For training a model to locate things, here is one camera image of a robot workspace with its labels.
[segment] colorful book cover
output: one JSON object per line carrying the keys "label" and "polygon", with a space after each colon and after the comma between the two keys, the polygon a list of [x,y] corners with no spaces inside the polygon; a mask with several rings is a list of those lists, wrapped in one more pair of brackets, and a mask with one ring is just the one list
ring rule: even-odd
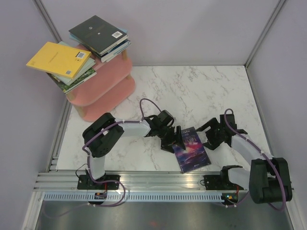
{"label": "colorful book cover", "polygon": [[[63,46],[69,46],[65,42],[59,42],[58,44]],[[81,70],[77,73],[77,75],[73,79],[61,77],[58,74],[53,74],[57,79],[59,79],[61,82],[65,83],[66,85],[71,85],[76,81],[80,76],[82,76],[86,71],[88,71],[93,65],[95,65],[95,61],[92,58],[88,58],[84,66],[82,66]]]}
{"label": "colorful book cover", "polygon": [[26,65],[73,79],[90,55],[89,51],[47,42]]}
{"label": "colorful book cover", "polygon": [[211,164],[202,142],[194,127],[181,131],[186,150],[174,145],[176,158],[183,173]]}
{"label": "colorful book cover", "polygon": [[55,76],[53,76],[51,73],[47,73],[48,76],[57,84],[57,86],[64,92],[69,93],[71,90],[77,88],[79,85],[81,85],[83,82],[90,79],[92,76],[96,75],[96,71],[93,68],[90,68],[88,71],[86,71],[81,77],[79,77],[73,84],[66,85],[63,82],[61,82],[59,79],[57,79]]}

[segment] book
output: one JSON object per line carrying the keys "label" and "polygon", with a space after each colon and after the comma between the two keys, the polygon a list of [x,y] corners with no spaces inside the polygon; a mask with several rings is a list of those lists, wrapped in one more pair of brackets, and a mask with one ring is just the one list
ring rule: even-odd
{"label": "book", "polygon": [[[86,44],[83,44],[82,41],[80,41],[78,38],[76,38],[74,35],[70,34],[70,39],[74,40],[78,43],[80,43],[82,46],[86,47],[88,50],[90,50],[91,48],[89,46],[87,46]],[[109,62],[110,60],[112,60],[116,55],[120,54],[123,50],[125,50],[128,46],[131,45],[131,41],[126,39],[125,41],[123,41],[122,43],[118,44],[117,46],[113,47],[112,49],[110,49],[109,51],[107,51],[105,54],[100,55],[98,53],[96,53],[95,51],[92,50],[92,53],[100,58],[101,62]]]}
{"label": "book", "polygon": [[100,55],[128,38],[124,31],[96,15],[70,29],[69,32]]}
{"label": "book", "polygon": [[110,52],[105,55],[101,56],[101,62],[109,62],[113,59],[116,55],[120,54],[123,50],[125,50],[128,46],[131,45],[131,41],[126,39],[119,45],[115,46]]}
{"label": "book", "polygon": [[211,161],[194,127],[182,130],[181,135],[186,150],[182,149],[178,145],[174,145],[173,149],[183,173],[187,173],[211,164]]}
{"label": "book", "polygon": [[[77,46],[76,46],[76,48],[78,48],[78,49],[83,49],[83,50],[87,50],[88,51],[88,49],[84,46],[84,45],[82,45],[82,44],[78,44]],[[101,62],[101,59],[100,58],[98,58],[96,55],[94,55],[93,53],[92,53],[92,55],[91,55],[91,58],[93,58],[94,59],[94,61],[95,61],[95,65],[93,65],[93,69],[94,70],[98,70],[100,67],[102,67],[103,65],[104,65],[104,63],[103,62]]]}
{"label": "book", "polygon": [[73,79],[90,55],[89,51],[47,42],[26,65]]}
{"label": "book", "polygon": [[[64,45],[64,46],[69,46],[65,42],[59,42],[59,44]],[[85,65],[82,66],[81,70],[77,73],[77,75],[73,79],[61,77],[58,74],[53,74],[53,76],[59,79],[61,82],[65,83],[66,85],[71,85],[74,81],[76,81],[80,76],[82,76],[93,65],[95,65],[94,59],[88,58]]]}
{"label": "book", "polygon": [[93,68],[90,68],[88,71],[86,71],[81,77],[79,77],[71,85],[64,84],[59,79],[54,77],[51,73],[47,73],[47,74],[64,93],[69,93],[70,91],[72,91],[73,89],[77,88],[78,86],[80,86],[85,81],[89,80],[92,76],[95,76],[96,75],[96,71]]}

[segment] white marble tabletop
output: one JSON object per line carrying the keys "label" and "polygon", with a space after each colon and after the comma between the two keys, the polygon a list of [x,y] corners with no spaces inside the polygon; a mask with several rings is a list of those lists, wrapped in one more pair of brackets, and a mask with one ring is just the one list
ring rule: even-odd
{"label": "white marble tabletop", "polygon": [[[139,100],[149,98],[175,118],[175,126],[198,128],[232,108],[238,128],[245,129],[252,140],[269,152],[255,100],[243,66],[168,66],[133,67],[135,92],[117,106],[112,115],[122,119],[139,119]],[[144,101],[146,115],[158,114]],[[59,154],[58,170],[75,170],[86,162],[82,132],[90,125],[72,108]],[[224,165],[238,164],[248,169],[247,162],[235,150],[222,144],[216,150],[206,149],[212,165],[199,171],[219,171]],[[159,138],[121,138],[106,156],[106,170],[115,171],[180,171],[174,154],[160,150]]]}

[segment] barcode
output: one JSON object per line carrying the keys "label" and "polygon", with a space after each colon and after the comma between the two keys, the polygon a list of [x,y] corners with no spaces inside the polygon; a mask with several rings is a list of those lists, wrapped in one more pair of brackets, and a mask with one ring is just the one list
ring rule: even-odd
{"label": "barcode", "polygon": [[85,53],[79,52],[78,55],[77,55],[77,58],[83,58],[84,55],[85,55]]}
{"label": "barcode", "polygon": [[118,38],[120,36],[122,36],[123,34],[120,31],[115,32],[114,34],[112,34],[113,37]]}

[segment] green book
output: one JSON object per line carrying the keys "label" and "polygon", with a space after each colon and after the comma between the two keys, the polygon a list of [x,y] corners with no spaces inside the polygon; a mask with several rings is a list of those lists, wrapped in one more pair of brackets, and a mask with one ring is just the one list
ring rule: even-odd
{"label": "green book", "polygon": [[[59,44],[63,45],[63,46],[70,46],[70,45],[66,44],[65,42],[59,42]],[[94,59],[89,58],[87,60],[87,62],[84,64],[84,66],[82,66],[80,71],[77,73],[77,75],[73,79],[65,78],[65,77],[62,77],[62,76],[60,76],[58,74],[53,74],[53,76],[56,77],[57,79],[59,79],[61,82],[65,83],[66,85],[71,85],[79,77],[81,77],[86,71],[88,71],[93,65],[95,65]]]}
{"label": "green book", "polygon": [[51,73],[47,73],[48,76],[57,84],[57,86],[64,92],[69,93],[71,90],[77,88],[79,85],[89,80],[92,76],[96,75],[96,71],[93,68],[90,68],[82,76],[80,76],[73,84],[66,85],[61,82],[58,78],[54,77]]}

